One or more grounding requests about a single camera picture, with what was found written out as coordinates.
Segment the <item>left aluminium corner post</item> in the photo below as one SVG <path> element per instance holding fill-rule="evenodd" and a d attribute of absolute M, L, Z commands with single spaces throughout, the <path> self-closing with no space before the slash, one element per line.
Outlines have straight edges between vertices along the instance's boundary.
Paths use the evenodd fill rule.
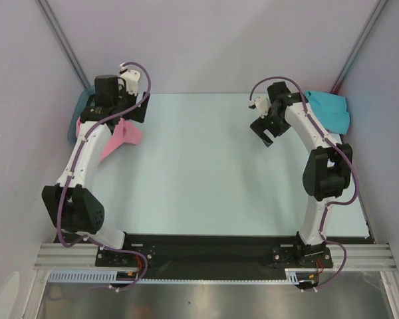
<path fill-rule="evenodd" d="M 39 11 L 41 12 L 44 20 L 46 21 L 47 25 L 49 26 L 49 29 L 51 30 L 53 36 L 55 37 L 56 42 L 60 46 L 63 54 L 65 55 L 66 59 L 68 60 L 68 63 L 70 64 L 71 68 L 73 69 L 78 81 L 81 83 L 82 87 L 84 89 L 87 89 L 90 86 L 90 82 L 83 70 L 83 67 L 81 66 L 81 63 L 79 62 L 69 40 L 67 39 L 67 36 L 65 35 L 65 32 L 63 28 L 61 27 L 61 24 L 59 23 L 59 20 L 57 19 L 57 16 L 55 15 L 55 12 L 53 11 L 53 8 L 51 7 L 49 1 L 47 0 L 34 0 L 36 3 L 37 7 L 39 8 Z"/>

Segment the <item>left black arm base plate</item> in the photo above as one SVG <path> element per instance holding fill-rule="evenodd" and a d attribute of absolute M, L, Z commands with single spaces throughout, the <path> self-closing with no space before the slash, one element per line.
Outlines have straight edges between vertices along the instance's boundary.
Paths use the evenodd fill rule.
<path fill-rule="evenodd" d="M 129 244 L 124 249 L 136 251 L 144 255 L 149 261 L 154 258 L 155 246 L 147 246 L 141 244 L 131 245 Z M 109 250 L 97 250 L 96 259 L 94 265 L 97 267 L 106 268 L 125 268 L 125 267 L 140 267 L 145 266 L 144 259 L 138 255 L 129 253 L 119 253 Z"/>

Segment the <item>folded light blue t shirt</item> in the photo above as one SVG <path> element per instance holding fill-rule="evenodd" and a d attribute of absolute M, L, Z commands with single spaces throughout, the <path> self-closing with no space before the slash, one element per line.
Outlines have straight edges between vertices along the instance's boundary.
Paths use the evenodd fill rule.
<path fill-rule="evenodd" d="M 350 126 L 350 114 L 344 96 L 316 90 L 305 91 L 305 96 L 315 116 L 328 131 L 346 135 Z"/>

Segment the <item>aluminium front rail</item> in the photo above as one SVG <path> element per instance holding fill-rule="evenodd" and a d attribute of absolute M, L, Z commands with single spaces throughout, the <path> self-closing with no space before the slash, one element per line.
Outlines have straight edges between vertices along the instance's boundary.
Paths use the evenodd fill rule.
<path fill-rule="evenodd" d="M 331 252 L 332 268 L 342 266 L 345 271 L 395 271 L 394 257 L 388 245 L 337 245 L 327 246 Z M 35 268 L 39 269 L 82 269 L 105 268 L 94 265 L 97 250 L 93 244 L 75 245 L 67 249 L 58 244 L 41 246 Z M 272 247 L 269 245 L 160 245 L 155 246 L 155 255 L 148 260 L 150 267 L 177 262 L 188 263 L 251 263 L 253 265 L 271 266 Z"/>

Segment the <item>translucent blue plastic bin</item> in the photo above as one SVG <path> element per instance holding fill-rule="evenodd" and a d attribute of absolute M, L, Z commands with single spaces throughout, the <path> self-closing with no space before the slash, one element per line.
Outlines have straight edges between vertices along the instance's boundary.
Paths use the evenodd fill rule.
<path fill-rule="evenodd" d="M 80 94 L 78 101 L 76 103 L 74 112 L 72 114 L 72 118 L 70 121 L 70 125 L 68 128 L 68 133 L 67 133 L 67 140 L 74 145 L 76 143 L 76 123 L 77 120 L 80 117 L 81 112 L 84 110 L 86 103 L 88 101 L 88 98 L 95 93 L 94 86 L 90 86 L 87 89 L 83 90 L 82 93 Z"/>

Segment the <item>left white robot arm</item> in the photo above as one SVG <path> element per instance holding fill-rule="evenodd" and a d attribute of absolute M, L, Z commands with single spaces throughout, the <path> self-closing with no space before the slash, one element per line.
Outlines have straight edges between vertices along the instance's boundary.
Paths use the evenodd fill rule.
<path fill-rule="evenodd" d="M 58 233 L 80 235 L 111 247 L 118 265 L 129 264 L 134 250 L 124 243 L 104 205 L 94 196 L 92 185 L 98 165 L 123 144 L 137 145 L 142 139 L 135 123 L 145 120 L 150 95 L 138 97 L 139 70 L 118 76 L 101 75 L 94 80 L 94 94 L 76 120 L 76 144 L 57 182 L 43 188 L 41 196 Z"/>

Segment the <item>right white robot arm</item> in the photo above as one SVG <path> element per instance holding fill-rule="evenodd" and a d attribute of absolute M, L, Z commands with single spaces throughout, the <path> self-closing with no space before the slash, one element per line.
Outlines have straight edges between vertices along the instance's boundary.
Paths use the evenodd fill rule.
<path fill-rule="evenodd" d="M 354 177 L 353 152 L 349 144 L 340 144 L 329 134 L 302 90 L 291 92 L 285 77 L 273 77 L 272 81 L 266 96 L 249 97 L 249 108 L 259 113 L 250 128 L 266 146 L 293 128 L 308 151 L 302 182 L 309 198 L 293 258 L 300 266 L 310 266 L 328 244 L 330 209 Z"/>

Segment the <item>pink t shirt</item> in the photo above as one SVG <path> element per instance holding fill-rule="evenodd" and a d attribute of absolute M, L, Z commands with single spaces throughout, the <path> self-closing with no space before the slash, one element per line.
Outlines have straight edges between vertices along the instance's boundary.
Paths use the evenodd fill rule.
<path fill-rule="evenodd" d="M 85 142 L 85 144 L 78 157 L 78 163 L 80 161 L 89 160 L 90 158 L 99 158 L 99 162 L 102 162 L 122 144 L 137 145 L 142 139 L 142 132 L 132 122 L 122 118 L 119 119 L 113 132 L 110 131 L 106 124 L 100 124 L 86 137 L 87 132 L 89 132 L 95 124 L 96 121 L 86 121 L 82 123 L 81 120 L 78 119 L 76 123 L 76 146 L 72 151 L 68 164 L 74 161 L 75 155 L 82 142 Z"/>

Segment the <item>right aluminium corner post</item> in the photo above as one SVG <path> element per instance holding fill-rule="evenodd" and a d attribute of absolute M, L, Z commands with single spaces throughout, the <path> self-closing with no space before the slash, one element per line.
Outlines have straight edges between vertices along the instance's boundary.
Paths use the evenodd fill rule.
<path fill-rule="evenodd" d="M 338 94 L 343 82 L 346 80 L 351 68 L 353 67 L 355 60 L 358 58 L 363 47 L 365 46 L 368 38 L 372 34 L 375 26 L 377 25 L 380 17 L 382 16 L 385 8 L 390 3 L 389 0 L 378 0 L 373 6 L 371 13 L 369 14 L 366 22 L 361 29 L 359 36 L 354 42 L 352 49 L 350 50 L 347 59 L 345 60 L 341 71 L 339 72 L 334 84 L 331 87 L 332 94 Z"/>

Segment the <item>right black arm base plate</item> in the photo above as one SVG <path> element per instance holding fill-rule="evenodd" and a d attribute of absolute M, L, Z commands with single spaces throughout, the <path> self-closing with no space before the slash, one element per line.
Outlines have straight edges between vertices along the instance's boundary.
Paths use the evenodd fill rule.
<path fill-rule="evenodd" d="M 320 245 L 273 247 L 271 258 L 275 268 L 332 268 L 331 252 L 325 243 Z"/>

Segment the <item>aluminium corner post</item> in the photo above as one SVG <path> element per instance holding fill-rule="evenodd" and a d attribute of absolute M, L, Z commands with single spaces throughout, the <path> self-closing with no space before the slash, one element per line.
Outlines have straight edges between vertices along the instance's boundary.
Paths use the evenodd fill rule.
<path fill-rule="evenodd" d="M 354 42 L 352 49 L 350 50 L 347 59 L 345 60 L 341 71 L 339 72 L 334 84 L 331 87 L 332 94 L 338 94 L 343 82 L 346 80 L 351 68 L 353 67 L 355 60 L 358 58 L 363 47 L 365 46 L 368 38 L 372 34 L 375 26 L 377 25 L 380 17 L 382 16 L 385 8 L 390 3 L 389 0 L 378 0 L 373 6 L 371 13 L 369 14 L 366 22 L 361 29 L 359 36 Z"/>
<path fill-rule="evenodd" d="M 82 87 L 84 89 L 87 89 L 90 86 L 90 82 L 83 70 L 83 67 L 81 66 L 81 63 L 79 62 L 69 40 L 67 39 L 67 36 L 65 35 L 65 32 L 63 28 L 61 27 L 61 24 L 59 23 L 59 20 L 57 19 L 57 16 L 55 15 L 55 12 L 53 11 L 53 8 L 51 7 L 49 1 L 47 0 L 34 0 L 36 3 L 37 7 L 39 8 L 39 11 L 41 12 L 44 20 L 46 21 L 47 25 L 49 26 L 49 29 L 51 30 L 53 36 L 55 37 L 56 42 L 60 46 L 63 54 L 65 55 L 66 59 L 68 60 L 68 63 L 70 64 L 71 68 L 73 69 L 78 81 L 81 83 Z"/>

